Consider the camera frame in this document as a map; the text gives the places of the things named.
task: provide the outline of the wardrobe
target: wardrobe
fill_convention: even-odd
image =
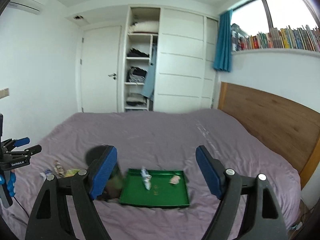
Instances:
[[[146,31],[143,28],[132,31],[132,25],[145,22],[158,22],[157,32],[148,28]],[[127,35],[123,66],[119,68],[124,72],[120,112],[186,113],[212,106],[216,20],[173,8],[130,7],[124,29]],[[143,57],[129,57],[132,49],[142,52]],[[132,78],[132,75],[129,79],[128,75],[138,73],[137,70],[145,70],[149,75],[150,69],[150,76],[154,76],[153,95],[132,106],[132,95],[145,93],[145,84],[143,79],[135,82],[141,80]]]

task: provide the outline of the wooden headboard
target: wooden headboard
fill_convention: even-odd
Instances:
[[[280,96],[225,82],[218,109],[284,157],[299,172],[301,188],[305,186],[320,161],[320,113]]]

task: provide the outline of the window sill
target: window sill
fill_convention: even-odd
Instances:
[[[320,52],[310,51],[304,49],[282,49],[282,48],[270,48],[270,49],[248,49],[233,51],[231,55],[242,55],[242,54],[251,54],[251,53],[289,53],[295,55],[306,55],[320,58]]]

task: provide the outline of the row of books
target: row of books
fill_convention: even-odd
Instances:
[[[297,28],[292,30],[272,28],[269,33],[259,33],[256,36],[242,36],[234,31],[232,33],[232,50],[284,48],[305,49],[320,52],[320,29]]]

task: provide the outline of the blue gripper pad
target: blue gripper pad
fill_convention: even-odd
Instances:
[[[28,137],[25,137],[25,138],[22,138],[22,139],[19,139],[19,140],[16,140],[13,144],[13,146],[15,147],[20,147],[20,146],[23,146],[23,145],[26,145],[30,143],[30,139]]]
[[[224,166],[219,160],[212,158],[208,150],[203,145],[196,149],[196,161],[211,194],[221,200],[226,187]]]
[[[117,149],[113,146],[108,146],[99,160],[94,163],[94,167],[92,169],[89,168],[90,173],[88,177],[91,184],[89,196],[91,199],[96,199],[97,196],[102,194],[117,163],[117,156]]]

